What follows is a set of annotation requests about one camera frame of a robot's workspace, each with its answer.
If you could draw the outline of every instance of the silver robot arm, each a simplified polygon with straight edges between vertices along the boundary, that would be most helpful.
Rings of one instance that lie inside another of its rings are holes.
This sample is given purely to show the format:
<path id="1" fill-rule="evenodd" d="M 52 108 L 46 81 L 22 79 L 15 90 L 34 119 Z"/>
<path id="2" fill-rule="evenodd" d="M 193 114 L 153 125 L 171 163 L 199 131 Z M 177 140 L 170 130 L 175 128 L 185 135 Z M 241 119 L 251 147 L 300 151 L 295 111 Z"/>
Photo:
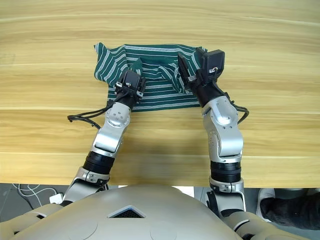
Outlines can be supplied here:
<path id="1" fill-rule="evenodd" d="M 204 52 L 197 48 L 201 68 L 189 76 L 185 58 L 178 55 L 180 76 L 202 107 L 203 125 L 208 134 L 212 188 L 207 193 L 208 207 L 220 218 L 236 211 L 245 211 L 244 181 L 241 178 L 243 137 L 238 129 L 238 107 L 229 95 L 217 86 L 224 70 L 225 53 L 221 50 Z"/>
<path id="2" fill-rule="evenodd" d="M 98 130 L 84 165 L 67 189 L 63 206 L 106 189 L 110 170 L 130 123 L 130 113 L 143 96 L 145 82 L 129 70 L 116 82 L 116 99 L 105 112 L 104 125 Z"/>

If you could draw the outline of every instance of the black cable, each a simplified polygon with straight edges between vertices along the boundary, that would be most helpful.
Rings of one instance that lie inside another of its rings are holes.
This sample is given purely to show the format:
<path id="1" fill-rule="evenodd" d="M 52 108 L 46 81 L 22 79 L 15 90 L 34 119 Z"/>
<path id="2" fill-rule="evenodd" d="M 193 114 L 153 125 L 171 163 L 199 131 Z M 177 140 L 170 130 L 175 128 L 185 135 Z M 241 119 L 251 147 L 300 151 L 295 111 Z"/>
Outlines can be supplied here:
<path id="1" fill-rule="evenodd" d="M 248 115 L 249 115 L 249 110 L 248 110 L 246 107 L 244 107 L 244 106 L 238 106 L 238 105 L 235 104 L 235 101 L 234 101 L 234 100 L 231 101 L 229 95 L 228 95 L 226 92 L 223 92 L 223 91 L 218 87 L 218 85 L 217 85 L 216 82 L 212 82 L 212 85 L 213 85 L 214 87 L 216 87 L 216 89 L 218 89 L 218 91 L 219 91 L 222 95 L 226 96 L 226 97 L 229 99 L 229 102 L 231 103 L 231 105 L 232 105 L 238 112 L 244 113 L 243 116 L 239 119 L 239 121 L 238 121 L 237 124 L 240 124 L 243 120 L 245 120 L 245 119 L 248 117 Z"/>
<path id="2" fill-rule="evenodd" d="M 69 115 L 67 116 L 68 120 L 72 123 L 73 121 L 79 120 L 79 121 L 84 121 L 86 123 L 91 124 L 92 127 L 96 127 L 97 129 L 100 129 L 100 125 L 97 124 L 95 121 L 91 120 L 91 118 L 95 118 L 97 116 L 100 116 L 101 114 L 105 113 L 106 111 L 108 111 L 110 108 L 112 108 L 113 104 L 118 102 L 119 100 L 123 99 L 124 97 L 126 97 L 128 95 L 128 91 L 123 94 L 120 97 L 116 97 L 114 101 L 109 100 L 107 101 L 107 104 L 104 108 L 101 108 L 99 110 L 95 110 L 95 111 L 88 111 L 88 112 L 84 112 L 84 113 L 79 113 L 76 115 Z"/>

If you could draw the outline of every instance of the fabric fold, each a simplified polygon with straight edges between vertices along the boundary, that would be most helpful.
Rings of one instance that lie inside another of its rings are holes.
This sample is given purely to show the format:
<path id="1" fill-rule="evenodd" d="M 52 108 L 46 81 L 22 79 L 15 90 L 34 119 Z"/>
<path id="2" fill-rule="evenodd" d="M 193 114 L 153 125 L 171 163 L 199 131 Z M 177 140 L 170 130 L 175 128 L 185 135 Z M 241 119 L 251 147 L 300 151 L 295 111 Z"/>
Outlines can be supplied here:
<path id="1" fill-rule="evenodd" d="M 179 44 L 125 44 L 109 49 L 101 42 L 94 47 L 97 53 L 94 76 L 97 80 L 108 83 L 108 99 L 115 99 L 114 85 L 121 74 L 126 70 L 132 70 L 146 78 L 142 101 L 133 111 L 199 106 L 197 98 L 185 90 L 178 70 L 180 53 L 186 58 L 190 75 L 195 75 L 196 70 L 200 68 L 195 47 Z"/>

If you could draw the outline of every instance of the wooden table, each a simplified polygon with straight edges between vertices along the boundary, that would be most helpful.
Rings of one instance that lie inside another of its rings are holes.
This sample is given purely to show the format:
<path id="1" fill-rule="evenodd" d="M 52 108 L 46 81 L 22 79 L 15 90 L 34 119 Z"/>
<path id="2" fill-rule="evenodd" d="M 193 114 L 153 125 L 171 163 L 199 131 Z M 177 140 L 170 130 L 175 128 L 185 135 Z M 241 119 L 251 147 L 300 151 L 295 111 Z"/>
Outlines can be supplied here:
<path id="1" fill-rule="evenodd" d="M 93 45 L 179 43 L 226 53 L 221 88 L 250 110 L 246 187 L 320 187 L 317 0 L 26 0 L 0 3 L 0 182 L 67 185 L 102 108 Z M 201 109 L 133 113 L 111 184 L 208 186 Z M 103 117 L 97 122 L 103 124 Z"/>

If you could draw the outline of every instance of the cloth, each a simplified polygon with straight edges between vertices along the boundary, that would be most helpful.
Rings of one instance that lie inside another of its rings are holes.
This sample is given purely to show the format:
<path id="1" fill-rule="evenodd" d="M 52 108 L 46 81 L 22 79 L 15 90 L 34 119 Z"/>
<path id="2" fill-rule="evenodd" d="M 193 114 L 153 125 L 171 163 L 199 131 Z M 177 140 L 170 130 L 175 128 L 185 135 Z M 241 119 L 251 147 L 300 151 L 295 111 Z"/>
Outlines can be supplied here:
<path id="1" fill-rule="evenodd" d="M 195 75 L 200 68 L 195 47 L 179 44 L 125 44 L 109 49 L 100 42 L 94 48 L 97 53 L 94 76 L 108 83 L 108 99 L 116 98 L 114 85 L 122 72 L 132 70 L 146 78 L 143 98 L 133 111 L 199 106 L 197 98 L 185 90 L 178 70 L 178 53 L 181 53 L 186 58 L 190 75 Z"/>
<path id="2" fill-rule="evenodd" d="M 320 192 L 292 199 L 265 198 L 260 207 L 262 216 L 276 224 L 320 230 Z"/>

